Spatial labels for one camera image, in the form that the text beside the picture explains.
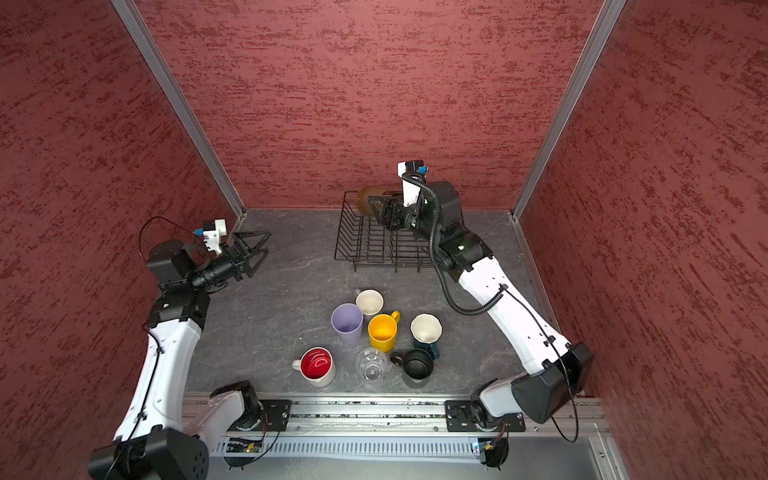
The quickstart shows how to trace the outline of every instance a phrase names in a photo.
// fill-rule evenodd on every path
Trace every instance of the black cable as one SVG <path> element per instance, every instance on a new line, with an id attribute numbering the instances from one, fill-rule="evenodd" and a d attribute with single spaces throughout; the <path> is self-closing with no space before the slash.
<path id="1" fill-rule="evenodd" d="M 269 453 L 269 452 L 270 452 L 270 450 L 272 449 L 272 447 L 274 447 L 274 446 L 275 446 L 275 444 L 277 443 L 277 439 L 278 439 L 279 437 L 280 437 L 280 431 L 278 430 L 278 432 L 277 432 L 277 436 L 275 436 L 275 441 L 274 441 L 274 442 L 272 442 L 272 445 L 270 445 L 270 447 L 269 447 L 267 450 L 264 450 L 264 453 L 262 453 L 261 455 L 257 456 L 257 457 L 256 457 L 256 460 L 258 460 L 259 458 L 261 458 L 261 457 L 265 456 L 267 453 Z"/>
<path id="2" fill-rule="evenodd" d="M 262 431 L 261 431 L 261 440 L 259 440 L 259 447 L 264 446 L 264 439 L 266 438 L 266 426 L 268 425 L 268 422 L 269 422 L 269 416 L 266 414 L 266 410 L 263 410 L 262 413 L 263 413 L 263 415 L 261 415 Z M 238 442 L 244 442 L 246 445 L 250 445 L 251 443 L 254 443 L 254 442 L 251 442 L 250 440 L 241 439 L 239 437 L 232 437 L 230 439 L 230 442 L 232 440 L 237 440 Z"/>
<path id="3" fill-rule="evenodd" d="M 504 432 L 507 430 L 507 423 L 502 418 L 502 430 L 499 432 L 498 436 L 494 439 L 493 442 L 491 442 L 491 445 L 496 445 L 496 442 L 499 441 L 499 439 L 504 435 Z"/>
<path id="4" fill-rule="evenodd" d="M 507 430 L 507 438 L 505 439 L 506 442 L 504 442 L 504 451 L 502 452 L 502 458 L 505 456 L 509 456 L 509 430 Z"/>
<path id="5" fill-rule="evenodd" d="M 131 434 L 128 436 L 127 439 L 123 440 L 122 442 L 127 442 L 131 440 L 134 437 L 134 433 L 136 433 L 136 429 L 139 427 L 139 422 L 141 420 L 144 420 L 144 409 L 147 408 L 147 398 L 149 398 L 149 391 L 152 388 L 152 381 L 154 380 L 154 374 L 157 371 L 157 364 L 160 363 L 160 354 L 165 353 L 163 351 L 162 347 L 160 347 L 160 340 L 157 339 L 157 337 L 152 333 L 148 328 L 144 329 L 147 334 L 152 337 L 154 342 L 157 344 L 157 354 L 154 359 L 154 367 L 152 367 L 152 375 L 149 377 L 149 384 L 147 385 L 147 391 L 144 393 L 144 401 L 141 403 L 141 408 L 139 409 L 139 413 L 136 414 L 136 423 L 134 424 L 133 429 L 131 430 Z M 115 456 L 114 461 L 112 462 L 112 465 L 109 466 L 109 470 L 107 470 L 107 474 L 104 475 L 104 480 L 107 480 L 109 478 L 109 474 L 112 473 L 112 469 L 114 466 L 118 463 L 118 459 L 120 459 L 120 452 L 117 453 L 117 456 Z"/>
<path id="6" fill-rule="evenodd" d="M 526 312 L 528 312 L 528 315 L 531 316 L 534 322 L 536 322 L 536 325 L 538 326 L 538 329 L 541 330 L 541 334 L 544 336 L 545 339 L 549 339 L 549 335 L 544 331 L 544 329 L 541 327 L 541 324 L 536 319 L 536 315 L 534 315 L 531 310 L 528 309 L 528 307 L 525 306 L 525 304 L 516 296 L 512 295 L 509 290 L 505 290 L 506 293 L 509 293 L 509 296 L 515 299 L 517 303 L 519 303 Z M 558 352 L 558 349 L 555 348 L 554 342 L 550 342 L 549 345 L 554 350 L 554 354 L 558 356 L 558 360 L 560 360 L 560 365 L 563 367 L 563 376 L 565 377 L 565 385 L 568 387 L 568 395 L 571 397 L 571 405 L 574 407 L 574 418 L 576 419 L 576 435 L 574 435 L 574 438 L 570 439 L 565 436 L 562 430 L 560 430 L 560 426 L 555 421 L 554 417 L 552 417 L 552 423 L 554 423 L 554 427 L 558 430 L 560 433 L 560 436 L 564 439 L 568 440 L 570 443 L 576 443 L 576 440 L 578 440 L 578 412 L 576 412 L 576 402 L 574 400 L 574 393 L 571 390 L 571 380 L 568 378 L 568 371 L 565 368 L 565 363 L 563 363 L 563 357 L 560 356 L 560 353 Z"/>
<path id="7" fill-rule="evenodd" d="M 493 306 L 498 303 L 499 300 L 502 299 L 504 296 L 504 290 L 506 287 L 499 287 L 498 292 L 483 306 L 480 306 L 475 309 L 463 309 L 461 308 L 456 301 L 453 300 L 453 296 L 451 295 L 451 292 L 448 290 L 448 282 L 445 280 L 445 274 L 440 269 L 440 266 L 438 265 L 437 258 L 435 256 L 435 235 L 437 234 L 437 224 L 438 220 L 440 218 L 440 200 L 437 198 L 437 194 L 435 191 L 429 187 L 427 187 L 422 182 L 410 177 L 408 174 L 403 174 L 401 176 L 403 181 L 408 182 L 411 185 L 416 185 L 418 188 L 422 189 L 422 191 L 427 192 L 431 197 L 432 200 L 435 203 L 435 207 L 432 209 L 432 228 L 429 231 L 429 259 L 432 261 L 432 266 L 435 267 L 435 272 L 437 272 L 438 280 L 440 280 L 440 288 L 442 288 L 442 294 L 445 296 L 445 300 L 448 302 L 448 305 L 451 306 L 456 312 L 461 313 L 462 315 L 466 316 L 474 316 L 474 315 L 480 315 L 482 313 L 485 313 L 489 311 Z"/>
<path id="8" fill-rule="evenodd" d="M 195 234 L 194 234 L 194 232 L 193 232 L 193 231 L 191 231 L 191 230 L 188 230 L 188 229 L 186 229 L 186 228 L 182 227 L 181 225 L 179 225 L 178 223 L 176 223 L 176 222 L 174 222 L 174 221 L 172 221 L 172 220 L 168 220 L 166 217 L 161 217 L 160 215 L 155 215 L 154 217 L 152 217 L 152 218 L 150 218 L 149 220 L 147 220 L 146 222 L 144 222 L 144 225 L 142 225 L 142 226 L 141 226 L 141 230 L 139 230 L 139 257 L 141 257 L 141 259 L 142 259 L 144 262 L 146 262 L 146 261 L 147 261 L 147 259 L 146 259 L 146 258 L 144 258 L 144 254 L 141 252 L 141 235 L 144 233 L 144 229 L 145 229 L 145 228 L 147 228 L 147 225 L 149 225 L 149 224 L 151 223 L 151 221 L 152 221 L 152 220 L 156 220 L 156 219 L 158 219 L 158 218 L 159 218 L 159 219 L 161 219 L 161 220 L 165 220 L 165 221 L 167 221 L 168 223 L 172 223 L 173 225 L 175 225 L 175 226 L 177 226 L 177 227 L 181 228 L 182 230 L 189 232 L 189 233 L 190 233 L 190 235 L 192 235 L 192 238 L 194 238 L 194 241 L 196 241 L 196 242 L 197 242 L 197 241 L 200 239 L 200 238 L 198 237 L 198 235 L 195 235 Z M 205 246 L 205 242 L 203 242 L 203 248 L 205 249 L 206 255 L 208 255 L 208 257 L 210 258 L 210 253 L 208 252 L 208 249 L 207 249 L 207 247 Z"/>

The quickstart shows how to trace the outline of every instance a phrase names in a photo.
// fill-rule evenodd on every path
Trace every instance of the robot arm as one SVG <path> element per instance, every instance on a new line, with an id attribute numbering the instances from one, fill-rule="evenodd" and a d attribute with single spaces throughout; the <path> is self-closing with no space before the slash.
<path id="1" fill-rule="evenodd" d="M 402 194 L 368 199 L 376 219 L 389 230 L 407 228 L 429 239 L 429 255 L 448 303 L 462 315 L 488 312 L 527 372 L 482 388 L 476 400 L 482 414 L 476 422 L 488 427 L 499 417 L 517 412 L 524 412 L 535 422 L 546 422 L 583 388 L 594 355 L 583 343 L 571 345 L 512 285 L 493 252 L 464 226 L 461 202 L 449 182 L 427 187 L 427 168 L 422 161 L 402 162 L 398 172 Z M 482 306 L 466 310 L 456 305 L 443 272 Z"/>
<path id="2" fill-rule="evenodd" d="M 223 220 L 216 225 L 218 233 L 226 231 Z M 94 480 L 147 478 L 152 472 L 159 478 L 205 478 L 209 454 L 229 427 L 253 426 L 260 419 L 253 387 L 239 382 L 212 393 L 205 410 L 186 429 L 182 425 L 184 386 L 205 327 L 209 294 L 224 288 L 230 278 L 252 276 L 266 257 L 261 246 L 270 233 L 234 233 L 231 247 L 224 242 L 214 246 L 209 237 L 208 250 L 218 254 L 202 265 L 180 240 L 163 242 L 150 252 L 147 268 L 157 277 L 161 293 L 146 324 L 147 355 L 113 443 L 91 455 L 88 473 Z M 260 240 L 249 247 L 248 237 Z"/>

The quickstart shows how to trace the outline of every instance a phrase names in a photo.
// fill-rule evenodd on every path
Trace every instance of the gray tabletop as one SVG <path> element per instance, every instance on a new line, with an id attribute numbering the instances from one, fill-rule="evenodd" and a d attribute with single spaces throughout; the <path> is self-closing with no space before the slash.
<path id="1" fill-rule="evenodd" d="M 509 279 L 538 308 L 519 247 L 505 213 L 466 212 L 467 228 L 493 250 Z M 331 312 L 354 303 L 357 288 L 378 290 L 384 313 L 398 310 L 396 351 L 412 348 L 409 324 L 420 313 L 436 316 L 443 328 L 440 359 L 423 393 L 469 394 L 494 378 L 524 372 L 515 351 L 487 315 L 461 316 L 448 306 L 431 268 L 359 268 L 333 259 L 339 213 L 331 210 L 250 210 L 241 230 L 270 230 L 270 253 L 253 278 L 230 281 L 211 297 L 205 330 L 192 357 L 188 391 L 211 391 L 250 380 L 259 392 L 414 392 L 399 370 L 367 382 L 354 369 L 367 334 L 358 346 L 344 344 L 331 329 Z M 457 302 L 477 302 L 453 284 Z M 309 348 L 323 346 L 336 362 L 327 387 L 311 386 L 291 368 Z"/>

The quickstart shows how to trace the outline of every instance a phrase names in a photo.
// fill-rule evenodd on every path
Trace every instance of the mug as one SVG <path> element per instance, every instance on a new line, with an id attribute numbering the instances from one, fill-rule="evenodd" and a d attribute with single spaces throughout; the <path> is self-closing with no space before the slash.
<path id="1" fill-rule="evenodd" d="M 400 321 L 400 312 L 392 312 L 392 315 L 376 315 L 368 324 L 368 336 L 371 338 L 371 346 L 384 353 L 395 348 L 397 341 L 397 322 Z"/>
<path id="2" fill-rule="evenodd" d="M 357 305 L 344 303 L 333 310 L 331 327 L 348 345 L 357 345 L 362 337 L 362 310 Z"/>
<path id="3" fill-rule="evenodd" d="M 322 346 L 315 346 L 301 356 L 301 360 L 293 360 L 291 365 L 299 370 L 307 382 L 317 388 L 327 386 L 336 376 L 336 364 L 331 352 Z"/>
<path id="4" fill-rule="evenodd" d="M 355 290 L 357 298 L 355 298 L 355 305 L 362 310 L 362 313 L 368 320 L 373 318 L 377 313 L 384 308 L 384 297 L 381 293 L 375 290 Z"/>
<path id="5" fill-rule="evenodd" d="M 413 348 L 426 350 L 435 360 L 440 358 L 437 340 L 442 335 L 442 325 L 436 316 L 428 313 L 417 315 L 411 322 L 411 333 L 413 334 Z"/>
<path id="6" fill-rule="evenodd" d="M 426 385 L 435 368 L 432 356 L 422 349 L 413 349 L 407 353 L 392 352 L 389 361 L 402 368 L 402 381 L 412 389 Z"/>

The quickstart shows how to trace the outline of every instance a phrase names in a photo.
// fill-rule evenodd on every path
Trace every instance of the yellow mug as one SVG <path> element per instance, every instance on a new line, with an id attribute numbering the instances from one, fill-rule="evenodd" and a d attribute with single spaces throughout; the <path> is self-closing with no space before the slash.
<path id="1" fill-rule="evenodd" d="M 371 337 L 371 346 L 386 353 L 395 348 L 397 340 L 397 322 L 400 321 L 400 312 L 392 312 L 392 315 L 376 315 L 368 323 L 368 336 Z"/>

